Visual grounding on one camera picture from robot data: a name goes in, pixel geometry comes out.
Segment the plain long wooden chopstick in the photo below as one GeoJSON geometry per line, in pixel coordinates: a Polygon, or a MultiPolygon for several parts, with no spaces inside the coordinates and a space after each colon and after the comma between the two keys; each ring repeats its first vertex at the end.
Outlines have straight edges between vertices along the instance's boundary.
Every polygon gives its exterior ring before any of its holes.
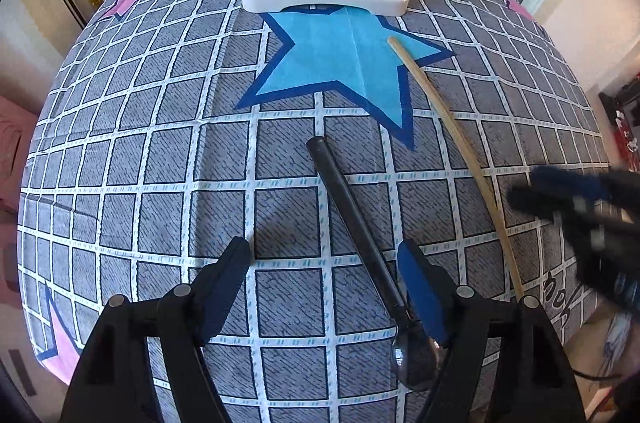
{"type": "Polygon", "coordinates": [[[433,108],[437,112],[442,120],[442,124],[445,125],[449,132],[454,144],[458,148],[461,157],[463,158],[466,166],[468,167],[472,177],[477,184],[480,195],[483,198],[487,212],[494,223],[498,240],[501,245],[504,260],[506,266],[508,266],[509,276],[513,285],[513,290],[516,299],[519,301],[524,296],[524,287],[521,279],[520,271],[518,270],[518,264],[516,264],[515,255],[512,249],[511,242],[509,240],[508,232],[506,231],[506,224],[504,224],[502,214],[497,206],[494,191],[488,185],[486,177],[483,174],[483,170],[480,167],[475,151],[473,150],[469,140],[464,136],[462,129],[460,128],[457,120],[452,115],[451,111],[444,102],[444,99],[440,97],[436,87],[428,79],[425,71],[416,63],[411,57],[408,50],[401,45],[398,39],[394,36],[390,36],[387,39],[387,44],[394,51],[397,57],[401,60],[404,66],[408,69],[409,73],[416,80],[416,83],[424,91],[428,100],[432,103],[433,108]]]}

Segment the black handled metal spoon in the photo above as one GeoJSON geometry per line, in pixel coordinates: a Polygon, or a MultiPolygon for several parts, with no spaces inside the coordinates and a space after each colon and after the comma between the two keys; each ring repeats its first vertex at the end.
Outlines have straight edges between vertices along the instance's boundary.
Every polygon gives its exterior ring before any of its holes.
{"type": "Polygon", "coordinates": [[[392,370],[405,387],[412,391],[427,391],[439,371],[435,346],[420,321],[412,316],[326,139],[314,136],[306,147],[378,296],[395,322],[397,332],[392,343],[392,370]]]}

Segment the grey checked tablecloth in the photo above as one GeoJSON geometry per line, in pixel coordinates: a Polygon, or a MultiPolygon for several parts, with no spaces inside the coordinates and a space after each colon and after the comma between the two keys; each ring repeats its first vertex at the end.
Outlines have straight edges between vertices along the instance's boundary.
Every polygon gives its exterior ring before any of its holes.
{"type": "MultiPolygon", "coordinates": [[[[596,119],[547,32],[506,0],[410,0],[373,21],[451,57],[427,74],[496,191],[518,271],[560,339],[598,306],[561,230],[506,191],[537,165],[608,163],[596,119]]],[[[412,239],[452,280],[511,299],[476,183],[416,82],[412,147],[329,87],[242,106],[262,70],[294,66],[241,0],[139,0],[99,12],[62,63],[23,174],[17,268],[32,351],[62,377],[103,306],[156,299],[234,237],[253,244],[220,334],[203,351],[235,422],[412,422],[425,403],[395,377],[393,321],[314,170],[322,136],[387,258],[412,239]]]]}

